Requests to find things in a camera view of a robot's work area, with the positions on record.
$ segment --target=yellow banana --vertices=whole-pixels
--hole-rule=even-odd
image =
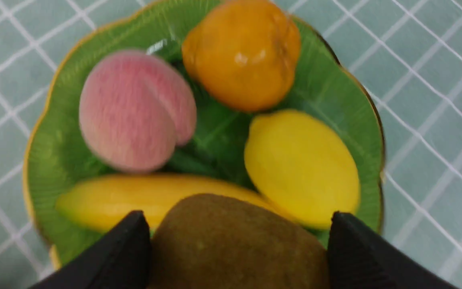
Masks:
[[[168,173],[107,175],[83,181],[57,199],[56,209],[72,222],[103,233],[117,225],[130,211],[141,210],[154,229],[178,201],[199,193],[234,197],[291,219],[259,194],[233,183]]]

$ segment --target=pink peach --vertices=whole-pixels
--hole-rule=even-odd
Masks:
[[[79,126],[88,148],[125,172],[163,166],[176,145],[190,141],[196,121],[195,100],[183,77],[139,50],[101,60],[79,101]]]

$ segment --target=fake fruit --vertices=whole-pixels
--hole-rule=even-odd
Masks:
[[[334,212],[358,208],[354,159],[331,128],[306,113],[255,117],[244,159],[258,190],[306,226],[329,229]]]
[[[89,179],[62,194],[56,209],[72,222],[103,233],[129,212],[141,210],[154,229],[178,201],[205,192],[234,197],[281,214],[259,194],[238,185],[203,176],[167,173]]]
[[[227,0],[187,35],[183,64],[218,101],[244,112],[278,104],[292,87],[301,40],[269,0]]]
[[[151,239],[151,289],[328,289],[326,250],[271,212],[214,194],[183,199]]]
[[[126,172],[149,172],[194,134],[189,85],[165,61],[138,50],[99,62],[83,86],[79,126],[92,152]]]

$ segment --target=orange fruit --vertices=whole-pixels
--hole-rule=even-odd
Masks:
[[[255,112],[286,96],[300,48],[297,26],[269,0],[228,0],[190,31],[182,53],[189,75],[213,97]]]

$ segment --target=black tongs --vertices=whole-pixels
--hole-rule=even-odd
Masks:
[[[30,289],[145,289],[151,257],[149,225],[130,212],[77,258]]]
[[[151,243],[131,212],[92,247],[31,289],[145,289]],[[328,245],[332,289],[457,289],[424,269],[351,214],[335,213]]]

